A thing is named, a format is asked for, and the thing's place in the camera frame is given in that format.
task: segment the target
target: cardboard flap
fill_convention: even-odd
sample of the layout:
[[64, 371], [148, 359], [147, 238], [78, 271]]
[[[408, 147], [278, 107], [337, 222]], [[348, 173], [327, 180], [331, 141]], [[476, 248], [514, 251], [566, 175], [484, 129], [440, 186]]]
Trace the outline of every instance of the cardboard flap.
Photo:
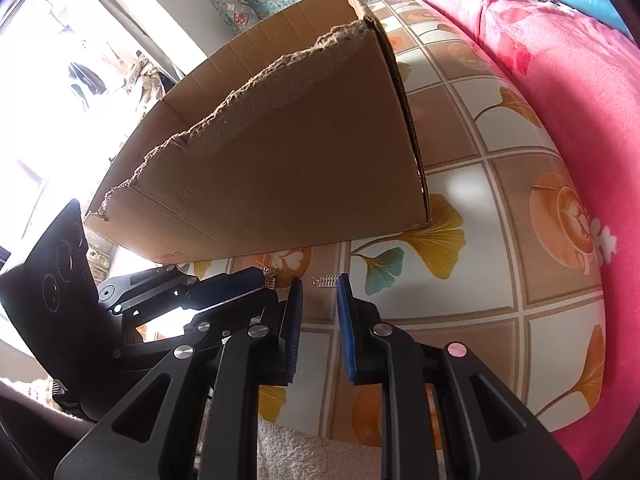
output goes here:
[[371, 234], [425, 225], [419, 173], [383, 49], [359, 20], [153, 150], [87, 223], [144, 232], [133, 250], [162, 264], [324, 244], [360, 237], [363, 218]]
[[98, 211], [104, 196], [127, 180], [145, 160], [145, 155], [169, 137], [188, 129], [188, 125], [164, 101], [158, 101], [144, 120], [127, 139], [126, 144], [111, 163], [98, 191], [95, 192], [89, 211]]
[[427, 211], [427, 215], [429, 217], [429, 221], [431, 221], [431, 208], [429, 204], [429, 196], [426, 192], [427, 189], [427, 181], [422, 172], [422, 157], [420, 156], [420, 145], [418, 144], [418, 137], [415, 133], [414, 120], [411, 117], [411, 110], [409, 108], [409, 101], [407, 100], [406, 93], [404, 92], [404, 84], [402, 82], [402, 76], [400, 75], [400, 71], [398, 69], [398, 64], [396, 63], [396, 55], [394, 54], [393, 47], [389, 43], [389, 38], [386, 35], [385, 29], [382, 27], [380, 20], [376, 18], [371, 9], [367, 7], [367, 5], [362, 0], [347, 0], [351, 7], [353, 7], [356, 15], [364, 20], [369, 27], [376, 32], [378, 37], [378, 41], [380, 42], [380, 47], [382, 49], [382, 53], [385, 57], [386, 65], [389, 69], [389, 74], [391, 79], [396, 86], [396, 91], [398, 94], [398, 100], [402, 107], [402, 114], [404, 115], [404, 121], [407, 126], [407, 131], [409, 134], [409, 138], [411, 140], [412, 150], [415, 155], [415, 163], [416, 167], [420, 168], [420, 181], [422, 183], [422, 199], [424, 200], [424, 208]]

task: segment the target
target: torn cardboard edge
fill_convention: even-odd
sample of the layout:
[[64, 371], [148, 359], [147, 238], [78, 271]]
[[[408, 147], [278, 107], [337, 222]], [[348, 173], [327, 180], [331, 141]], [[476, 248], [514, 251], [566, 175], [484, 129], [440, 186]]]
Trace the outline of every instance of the torn cardboard edge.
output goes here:
[[[332, 30], [329, 33], [318, 38], [318, 40], [316, 41], [316, 44], [313, 47], [295, 52], [293, 54], [287, 54], [285, 56], [281, 56], [280, 58], [278, 58], [276, 61], [271, 63], [267, 68], [263, 69], [257, 75], [249, 79], [249, 81], [247, 81], [244, 85], [242, 85], [238, 90], [231, 92], [231, 94], [229, 94], [227, 98], [218, 105], [218, 107], [213, 111], [213, 113], [210, 116], [201, 120], [199, 123], [194, 124], [188, 130], [172, 135], [164, 143], [160, 144], [159, 146], [156, 146], [149, 153], [147, 153], [145, 156], [144, 162], [140, 164], [138, 168], [136, 168], [136, 171], [133, 173], [133, 176], [130, 177], [128, 180], [124, 181], [119, 186], [116, 186], [113, 189], [109, 190], [105, 194], [104, 201], [102, 202], [98, 211], [96, 212], [88, 211], [87, 215], [85, 215], [85, 218], [87, 218], [88, 216], [95, 216], [96, 218], [99, 218], [103, 221], [109, 221], [109, 218], [106, 214], [106, 209], [107, 209], [109, 200], [112, 197], [114, 197], [121, 189], [126, 187], [132, 187], [136, 183], [136, 180], [140, 177], [140, 174], [144, 171], [148, 162], [157, 153], [159, 153], [161, 150], [164, 150], [165, 147], [167, 147], [169, 144], [174, 144], [182, 149], [186, 149], [188, 144], [191, 141], [191, 137], [196, 136], [202, 130], [207, 128], [214, 120], [216, 120], [216, 118], [219, 115], [223, 114], [225, 112], [225, 109], [229, 107], [231, 104], [233, 104], [234, 101], [244, 97], [244, 95], [251, 88], [254, 88], [256, 85], [261, 84], [271, 74], [273, 74], [277, 70], [283, 69], [284, 67], [294, 65], [297, 62], [300, 62], [301, 60], [305, 59], [307, 56], [313, 55], [319, 50], [325, 50], [333, 46], [340, 48], [340, 42], [342, 40], [348, 40], [350, 37], [359, 36], [361, 34], [365, 34], [371, 31], [372, 30], [371, 23], [372, 23], [371, 20], [355, 20], [354, 22], [348, 23], [347, 25], [338, 25], [337, 27], [332, 28]], [[426, 206], [426, 210], [427, 210], [427, 216], [429, 218], [428, 205]]]

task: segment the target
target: silver bolt head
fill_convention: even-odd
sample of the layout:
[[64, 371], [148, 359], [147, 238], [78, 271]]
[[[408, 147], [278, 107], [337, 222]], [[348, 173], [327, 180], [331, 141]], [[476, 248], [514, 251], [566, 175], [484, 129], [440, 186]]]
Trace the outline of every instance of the silver bolt head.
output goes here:
[[251, 325], [249, 327], [249, 335], [251, 337], [264, 337], [269, 333], [269, 327], [264, 325]]
[[193, 355], [193, 346], [180, 345], [174, 349], [174, 356], [178, 359], [188, 359]]
[[380, 337], [386, 337], [393, 332], [394, 328], [387, 323], [377, 323], [373, 326], [373, 333]]

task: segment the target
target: metal screw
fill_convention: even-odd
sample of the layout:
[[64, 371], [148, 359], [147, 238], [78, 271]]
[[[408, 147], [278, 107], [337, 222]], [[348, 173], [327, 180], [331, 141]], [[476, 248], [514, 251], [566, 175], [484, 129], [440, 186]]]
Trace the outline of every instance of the metal screw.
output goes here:
[[462, 343], [451, 343], [447, 346], [447, 352], [453, 357], [464, 357], [466, 355], [466, 346]]
[[107, 285], [103, 290], [98, 294], [98, 299], [101, 301], [108, 300], [113, 293], [116, 291], [116, 288], [113, 285]]
[[174, 350], [174, 355], [178, 359], [188, 359], [193, 355], [193, 347], [189, 345], [177, 346]]
[[251, 325], [249, 327], [249, 335], [258, 339], [264, 337], [269, 333], [269, 327], [264, 325]]
[[393, 327], [386, 323], [377, 323], [373, 326], [373, 333], [380, 337], [386, 337], [393, 332]]

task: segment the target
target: blue gripper pad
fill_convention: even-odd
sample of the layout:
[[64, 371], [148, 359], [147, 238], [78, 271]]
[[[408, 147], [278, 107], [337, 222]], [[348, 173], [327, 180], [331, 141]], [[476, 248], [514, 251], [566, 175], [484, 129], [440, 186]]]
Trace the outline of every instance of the blue gripper pad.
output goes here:
[[257, 267], [238, 270], [233, 274], [223, 272], [193, 286], [187, 293], [184, 308], [203, 310], [263, 287], [264, 273]]
[[353, 297], [348, 274], [338, 277], [336, 303], [347, 377], [354, 384], [380, 382], [386, 371], [385, 361], [369, 336], [369, 329], [380, 322], [377, 307]]
[[302, 281], [294, 278], [289, 289], [289, 297], [282, 316], [280, 336], [285, 342], [285, 374], [290, 382], [296, 373], [298, 345], [300, 344], [300, 324], [302, 323]]

